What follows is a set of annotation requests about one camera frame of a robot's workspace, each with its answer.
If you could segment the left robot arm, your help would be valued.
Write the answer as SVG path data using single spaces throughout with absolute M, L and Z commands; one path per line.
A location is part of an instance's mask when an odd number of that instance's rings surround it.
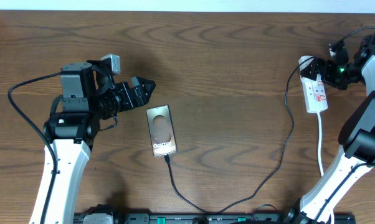
M 62 95 L 44 124 L 45 162 L 31 223 L 72 223 L 80 182 L 100 121 L 146 105 L 156 84 L 141 77 L 115 83 L 110 59 L 61 68 Z

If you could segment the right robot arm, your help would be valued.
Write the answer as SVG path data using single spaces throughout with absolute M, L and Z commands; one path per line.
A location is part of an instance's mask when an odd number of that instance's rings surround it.
M 366 99 L 349 117 L 338 136 L 338 153 L 316 185 L 284 216 L 284 223 L 333 223 L 333 210 L 348 190 L 375 167 L 375 34 L 365 36 L 353 61 L 344 40 L 329 46 L 331 59 L 302 56 L 297 70 L 306 108 L 320 113 L 315 103 L 326 102 L 323 85 L 346 90 L 351 83 L 366 86 Z

